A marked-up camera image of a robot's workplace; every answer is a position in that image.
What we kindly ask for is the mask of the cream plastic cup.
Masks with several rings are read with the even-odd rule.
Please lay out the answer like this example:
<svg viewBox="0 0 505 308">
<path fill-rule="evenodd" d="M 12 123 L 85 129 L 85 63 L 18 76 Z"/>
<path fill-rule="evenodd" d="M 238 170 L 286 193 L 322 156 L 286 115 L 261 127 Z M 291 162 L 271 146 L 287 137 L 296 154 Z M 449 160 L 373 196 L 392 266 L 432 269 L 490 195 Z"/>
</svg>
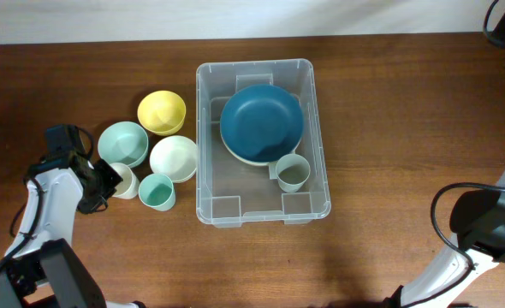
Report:
<svg viewBox="0 0 505 308">
<path fill-rule="evenodd" d="M 113 168 L 122 178 L 116 186 L 115 198 L 132 199 L 139 193 L 140 181 L 134 172 L 124 163 L 111 163 Z"/>
</svg>

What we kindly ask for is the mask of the green plastic cup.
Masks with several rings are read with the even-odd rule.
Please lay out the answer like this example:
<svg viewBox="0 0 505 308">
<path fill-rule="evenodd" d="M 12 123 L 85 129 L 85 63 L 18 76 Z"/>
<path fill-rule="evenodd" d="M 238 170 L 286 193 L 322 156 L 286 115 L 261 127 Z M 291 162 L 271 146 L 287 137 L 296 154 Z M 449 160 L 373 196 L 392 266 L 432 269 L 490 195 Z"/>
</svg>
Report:
<svg viewBox="0 0 505 308">
<path fill-rule="evenodd" d="M 167 211 L 175 205 L 175 187 L 167 175 L 151 174 L 140 183 L 139 197 L 144 205 L 154 210 Z"/>
</svg>

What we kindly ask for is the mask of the large beige plate bowl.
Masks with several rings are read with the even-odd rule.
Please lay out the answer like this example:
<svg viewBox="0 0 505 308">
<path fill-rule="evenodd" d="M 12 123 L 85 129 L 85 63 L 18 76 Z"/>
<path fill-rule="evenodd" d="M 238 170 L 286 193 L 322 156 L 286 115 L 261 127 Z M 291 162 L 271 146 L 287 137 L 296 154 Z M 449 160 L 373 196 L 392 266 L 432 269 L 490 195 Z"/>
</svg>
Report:
<svg viewBox="0 0 505 308">
<path fill-rule="evenodd" d="M 248 164 L 248 165 L 251 165 L 251 166 L 255 166 L 255 167 L 267 167 L 271 164 L 274 164 L 274 163 L 277 163 L 277 161 L 279 159 L 276 159 L 275 161 L 270 161 L 270 162 L 254 162 L 254 161 L 250 161 L 250 160 L 247 160 L 243 157 L 240 157 L 239 155 L 237 155 L 236 153 L 234 153 L 230 148 L 229 146 L 227 145 L 227 143 L 224 141 L 223 139 L 223 136 L 222 136 L 222 133 L 220 133 L 220 138 L 221 138 L 221 141 L 223 142 L 223 145 L 225 146 L 225 148 L 229 151 L 229 153 L 234 156 L 235 158 L 237 158 L 238 160 L 240 160 L 241 162 L 245 163 L 245 164 Z M 298 146 L 300 145 L 302 140 L 299 141 L 299 143 L 293 148 L 292 151 L 284 154 L 284 155 L 287 155 L 287 154 L 295 154 Z"/>
</svg>

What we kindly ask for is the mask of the large blue bowl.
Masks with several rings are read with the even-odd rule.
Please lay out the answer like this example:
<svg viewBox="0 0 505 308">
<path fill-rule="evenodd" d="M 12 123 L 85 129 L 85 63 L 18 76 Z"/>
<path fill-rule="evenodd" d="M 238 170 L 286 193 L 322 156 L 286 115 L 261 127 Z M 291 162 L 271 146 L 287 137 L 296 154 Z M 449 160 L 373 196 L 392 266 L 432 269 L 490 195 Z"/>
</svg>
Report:
<svg viewBox="0 0 505 308">
<path fill-rule="evenodd" d="M 248 86 L 224 105 L 220 133 L 240 157 L 275 161 L 302 139 L 304 116 L 299 101 L 287 90 L 268 84 Z"/>
</svg>

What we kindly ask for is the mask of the grey plastic cup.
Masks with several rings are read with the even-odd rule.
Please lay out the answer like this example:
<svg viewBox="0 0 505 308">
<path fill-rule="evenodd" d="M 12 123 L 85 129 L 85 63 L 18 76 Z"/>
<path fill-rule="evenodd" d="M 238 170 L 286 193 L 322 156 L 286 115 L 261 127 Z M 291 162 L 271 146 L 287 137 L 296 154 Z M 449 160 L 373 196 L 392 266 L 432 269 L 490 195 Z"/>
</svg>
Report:
<svg viewBox="0 0 505 308">
<path fill-rule="evenodd" d="M 279 187 L 286 193 L 296 193 L 311 174 L 309 162 L 301 155 L 288 154 L 276 163 L 276 179 Z"/>
</svg>

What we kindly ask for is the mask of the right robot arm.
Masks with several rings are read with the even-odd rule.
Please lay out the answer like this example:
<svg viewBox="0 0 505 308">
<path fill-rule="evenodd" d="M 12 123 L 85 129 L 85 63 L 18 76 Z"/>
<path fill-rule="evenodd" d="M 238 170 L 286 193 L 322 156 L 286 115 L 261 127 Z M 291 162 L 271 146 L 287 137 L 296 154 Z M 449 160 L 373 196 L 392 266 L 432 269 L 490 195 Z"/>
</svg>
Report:
<svg viewBox="0 0 505 308">
<path fill-rule="evenodd" d="M 438 200 L 462 188 L 449 219 L 451 236 L 437 224 Z M 494 185 L 459 182 L 441 188 L 430 209 L 444 248 L 414 281 L 383 300 L 384 307 L 456 307 L 456 298 L 479 276 L 505 263 L 505 171 Z"/>
</svg>

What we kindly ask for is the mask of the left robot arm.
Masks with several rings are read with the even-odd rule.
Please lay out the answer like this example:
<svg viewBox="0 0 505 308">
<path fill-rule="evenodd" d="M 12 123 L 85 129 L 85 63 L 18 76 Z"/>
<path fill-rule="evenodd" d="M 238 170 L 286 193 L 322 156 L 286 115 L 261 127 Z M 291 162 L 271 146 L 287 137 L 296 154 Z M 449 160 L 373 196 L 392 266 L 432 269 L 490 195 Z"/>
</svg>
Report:
<svg viewBox="0 0 505 308">
<path fill-rule="evenodd" d="M 23 178 L 28 199 L 12 222 L 14 241 L 0 260 L 0 307 L 111 307 L 71 247 L 77 213 L 107 210 L 122 182 L 105 160 L 90 161 L 84 129 L 70 124 L 45 131 L 48 153 Z M 33 303 L 39 287 L 51 296 Z"/>
</svg>

